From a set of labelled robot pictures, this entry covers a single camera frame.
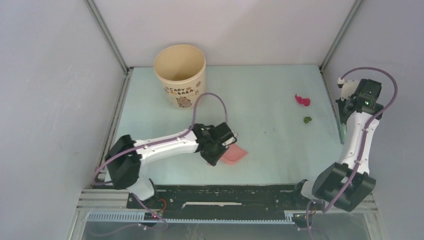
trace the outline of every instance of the cream paper cup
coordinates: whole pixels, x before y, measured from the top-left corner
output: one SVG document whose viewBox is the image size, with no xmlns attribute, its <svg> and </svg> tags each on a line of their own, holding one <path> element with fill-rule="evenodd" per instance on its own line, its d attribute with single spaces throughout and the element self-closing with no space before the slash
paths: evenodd
<svg viewBox="0 0 424 240">
<path fill-rule="evenodd" d="M 188 44 L 173 45 L 155 58 L 153 69 L 168 100 L 176 107 L 189 109 L 205 92 L 206 60 L 203 52 Z"/>
</svg>

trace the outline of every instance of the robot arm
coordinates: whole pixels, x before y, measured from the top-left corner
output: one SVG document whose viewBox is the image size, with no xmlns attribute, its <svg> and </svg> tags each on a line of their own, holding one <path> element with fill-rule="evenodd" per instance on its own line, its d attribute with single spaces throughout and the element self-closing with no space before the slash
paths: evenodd
<svg viewBox="0 0 424 240">
<path fill-rule="evenodd" d="M 334 203 L 337 208 L 351 212 L 376 185 L 376 180 L 369 177 L 368 159 L 373 134 L 379 125 L 381 115 L 369 125 L 362 157 L 361 159 L 358 157 L 366 122 L 383 108 L 377 103 L 382 87 L 380 82 L 371 79 L 360 81 L 339 79 L 338 84 L 342 88 L 341 98 L 336 101 L 339 124 L 346 127 L 347 133 L 341 156 L 337 162 L 324 170 L 315 182 L 306 181 L 301 193 L 309 199 L 330 202 L 339 193 L 359 161 L 359 168 L 351 184 Z"/>
<path fill-rule="evenodd" d="M 114 189 L 128 189 L 144 201 L 156 192 L 153 182 L 141 173 L 144 165 L 178 154 L 199 152 L 209 164 L 215 166 L 229 146 L 237 141 L 236 134 L 225 122 L 216 127 L 196 123 L 192 130 L 182 136 L 187 131 L 189 129 L 148 140 L 132 140 L 130 135 L 120 137 L 108 152 L 106 159 L 127 149 L 144 147 L 111 162 L 107 166 L 105 181 L 111 181 Z"/>
</svg>

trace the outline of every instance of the small green object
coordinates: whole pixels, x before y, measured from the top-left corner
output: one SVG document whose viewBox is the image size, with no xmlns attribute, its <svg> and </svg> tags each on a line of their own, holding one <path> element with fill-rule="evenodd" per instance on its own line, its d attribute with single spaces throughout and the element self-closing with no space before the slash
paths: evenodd
<svg viewBox="0 0 424 240">
<path fill-rule="evenodd" d="M 312 121 L 312 117 L 310 117 L 310 116 L 305 116 L 304 119 L 303 119 L 303 122 L 305 124 L 309 123 L 310 121 Z"/>
</svg>

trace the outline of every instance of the metal frame bar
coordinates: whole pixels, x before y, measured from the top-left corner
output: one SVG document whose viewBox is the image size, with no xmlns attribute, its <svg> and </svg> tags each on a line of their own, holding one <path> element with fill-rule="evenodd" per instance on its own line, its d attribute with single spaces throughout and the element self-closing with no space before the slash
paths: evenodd
<svg viewBox="0 0 424 240">
<path fill-rule="evenodd" d="M 100 14 L 100 11 L 97 8 L 95 1 L 94 0 L 84 0 L 84 2 L 87 5 L 88 10 L 91 12 L 91 15 L 93 16 L 94 21 L 97 23 L 101 33 L 103 34 L 104 39 L 106 40 L 106 42 L 109 45 L 109 47 L 111 48 L 114 56 L 118 60 L 123 72 L 125 74 L 127 74 L 128 71 L 129 71 L 129 68 L 128 68 L 127 64 L 125 63 L 125 60 L 122 57 L 122 54 L 119 51 L 119 48 L 118 48 L 114 38 L 112 37 L 112 34 L 109 31 L 109 28 L 105 23 L 105 20 L 103 19 L 102 15 Z"/>
<path fill-rule="evenodd" d="M 134 209 L 127 209 L 128 190 L 115 189 L 83 189 L 76 206 L 77 211 L 110 211 L 110 212 L 133 212 Z M 146 212 L 144 209 L 138 209 L 137 212 Z M 301 214 L 305 211 L 285 210 L 288 214 Z M 338 214 L 346 213 L 343 210 L 333 207 L 328 213 Z M 352 213 L 378 213 L 377 206 L 372 194 L 368 195 Z"/>
<path fill-rule="evenodd" d="M 378 213 L 364 213 L 370 240 L 387 240 L 385 228 Z"/>
<path fill-rule="evenodd" d="M 80 211 L 75 211 L 75 213 L 73 214 L 72 223 L 70 225 L 69 232 L 67 233 L 67 240 L 72 240 L 72 236 L 74 235 L 74 232 L 76 230 L 75 226 L 77 225 L 77 218 L 79 214 Z"/>
<path fill-rule="evenodd" d="M 343 24 L 341 25 L 340 30 L 338 31 L 337 35 L 335 36 L 335 39 L 328 50 L 327 54 L 325 55 L 324 60 L 322 61 L 319 68 L 321 69 L 321 72 L 323 73 L 325 69 L 327 68 L 330 60 L 332 59 L 334 52 L 338 48 L 340 42 L 342 41 L 343 37 L 345 36 L 345 33 L 348 31 L 352 21 L 354 20 L 354 17 L 360 10 L 362 4 L 365 2 L 365 0 L 355 0 L 355 2 L 352 5 L 352 8 L 350 9 L 349 13 L 347 14 L 346 19 L 344 20 Z"/>
<path fill-rule="evenodd" d="M 108 153 L 115 139 L 116 130 L 121 119 L 122 110 L 124 108 L 125 99 L 127 97 L 128 88 L 130 86 L 131 77 L 133 76 L 133 70 L 134 68 L 130 68 L 128 74 L 125 75 L 124 80 L 122 81 L 112 119 L 110 121 L 109 128 L 107 129 L 107 135 L 103 143 L 103 149 L 97 161 L 97 167 L 103 163 L 105 155 Z"/>
<path fill-rule="evenodd" d="M 75 222 L 73 223 L 73 229 L 68 235 L 68 240 L 82 240 L 84 235 L 84 229 L 86 228 L 87 216 L 88 213 L 84 210 L 77 210 L 75 212 L 74 218 Z"/>
<path fill-rule="evenodd" d="M 294 224 L 293 214 L 286 213 L 285 219 L 279 220 L 220 220 L 220 219 L 174 219 L 164 218 L 169 224 Z M 141 211 L 92 211 L 87 215 L 87 222 L 114 223 L 157 223 L 156 219 L 146 219 Z"/>
</svg>

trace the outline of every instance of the white wall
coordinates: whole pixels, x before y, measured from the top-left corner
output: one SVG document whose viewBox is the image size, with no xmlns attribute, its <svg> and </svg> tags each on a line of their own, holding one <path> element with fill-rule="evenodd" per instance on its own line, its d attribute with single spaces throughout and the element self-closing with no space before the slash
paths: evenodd
<svg viewBox="0 0 424 240">
<path fill-rule="evenodd" d="M 354 0 L 96 0 L 125 62 L 198 46 L 208 65 L 321 64 Z"/>
<path fill-rule="evenodd" d="M 391 240 L 421 240 L 424 206 L 424 1 L 368 0 L 326 70 L 332 99 L 337 78 L 348 70 L 372 66 L 397 80 L 398 98 L 383 114 L 370 153 L 374 196 Z M 381 73 L 359 71 L 350 78 L 382 82 L 379 102 L 393 93 Z"/>
<path fill-rule="evenodd" d="M 123 72 L 82 0 L 3 0 L 0 36 L 0 239 L 65 239 Z"/>
</svg>

